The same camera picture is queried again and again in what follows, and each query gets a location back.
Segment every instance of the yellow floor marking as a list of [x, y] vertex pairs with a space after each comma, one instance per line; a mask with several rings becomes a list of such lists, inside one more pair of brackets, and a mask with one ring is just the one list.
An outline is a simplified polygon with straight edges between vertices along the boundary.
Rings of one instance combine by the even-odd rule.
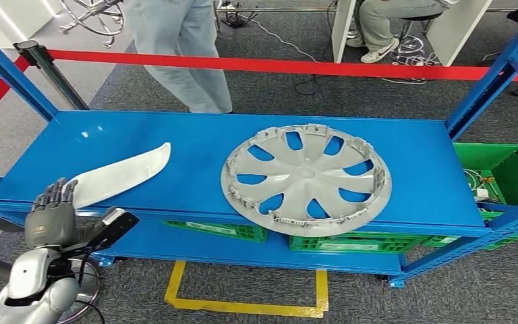
[[185, 261], [176, 261], [171, 272], [168, 288], [164, 294], [164, 301], [175, 308], [214, 312], [263, 314], [296, 317], [322, 318], [328, 311], [328, 284], [326, 270], [316, 271], [316, 306], [285, 306], [272, 304], [248, 304], [244, 302], [219, 302], [216, 300], [196, 300], [176, 298], [181, 277], [185, 270]]

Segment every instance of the robot finger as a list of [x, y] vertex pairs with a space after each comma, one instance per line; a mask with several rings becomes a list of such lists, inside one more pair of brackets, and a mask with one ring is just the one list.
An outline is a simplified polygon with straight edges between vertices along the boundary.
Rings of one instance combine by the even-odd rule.
[[53, 185], [53, 189], [51, 191], [51, 203], [55, 204], [55, 206], [61, 203], [64, 183], [66, 183], [66, 179], [60, 178]]
[[45, 201], [43, 203], [43, 205], [47, 205], [51, 202], [51, 195], [52, 195], [52, 192], [53, 192], [53, 186], [54, 184], [51, 184], [47, 187], [47, 189], [43, 192], [43, 195], [45, 196]]
[[44, 207], [44, 205], [43, 205], [44, 199], [45, 199], [44, 194], [39, 194], [32, 202], [32, 206], [30, 207], [30, 212], [32, 213], [33, 211], [35, 211], [41, 207]]
[[66, 189], [64, 190], [63, 196], [62, 196], [62, 202], [63, 203], [69, 203], [72, 204], [72, 199], [74, 195], [74, 188], [78, 184], [78, 180], [72, 180], [66, 185]]

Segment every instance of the person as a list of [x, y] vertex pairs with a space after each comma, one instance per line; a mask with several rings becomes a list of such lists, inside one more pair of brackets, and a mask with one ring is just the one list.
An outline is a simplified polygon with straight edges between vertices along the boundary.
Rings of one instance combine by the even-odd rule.
[[[212, 0], [125, 0], [139, 53], [218, 57]], [[146, 65], [150, 74], [192, 113], [230, 113], [231, 98], [223, 70]]]
[[439, 14], [458, 0], [356, 0], [354, 21], [358, 35], [348, 39], [347, 46], [367, 47], [360, 58], [375, 63], [400, 44], [390, 32], [390, 18], [410, 18]]

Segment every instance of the green plastic crate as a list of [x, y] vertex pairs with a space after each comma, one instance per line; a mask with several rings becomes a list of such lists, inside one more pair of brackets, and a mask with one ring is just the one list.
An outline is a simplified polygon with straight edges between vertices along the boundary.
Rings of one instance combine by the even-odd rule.
[[194, 223], [191, 221], [162, 221], [162, 223], [186, 230], [239, 238], [257, 243], [263, 243], [267, 238], [267, 230], [261, 226]]
[[427, 236], [350, 232], [324, 238], [289, 237], [289, 247], [303, 252], [374, 252], [402, 253]]
[[[454, 143], [458, 160], [465, 169], [478, 171], [481, 176], [494, 177], [492, 186], [484, 186], [490, 196], [508, 205], [518, 205], [518, 144], [484, 144], [484, 143]], [[500, 213], [482, 212], [486, 220], [494, 219]], [[459, 236], [432, 236], [424, 242], [424, 246], [441, 247]], [[514, 236], [487, 246], [494, 250], [500, 246], [518, 240]]]
[[[484, 220], [490, 221], [503, 213], [501, 213], [499, 211], [482, 211], [480, 214]], [[454, 242], [455, 240], [457, 240], [460, 237], [461, 236], [439, 236], [439, 235], [430, 236], [429, 238], [426, 238], [422, 242], [422, 245], [430, 246], [430, 247], [434, 247], [434, 248], [441, 248], [442, 246], [446, 246], [446, 244]]]

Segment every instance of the barrier post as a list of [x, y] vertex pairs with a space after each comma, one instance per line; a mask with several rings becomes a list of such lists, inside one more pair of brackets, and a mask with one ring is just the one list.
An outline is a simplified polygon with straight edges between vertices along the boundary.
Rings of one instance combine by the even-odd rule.
[[42, 72], [69, 105], [77, 110], [90, 110], [88, 105], [53, 63], [54, 59], [48, 54], [46, 47], [39, 45], [35, 40], [27, 40], [14, 46], [31, 66], [36, 66]]

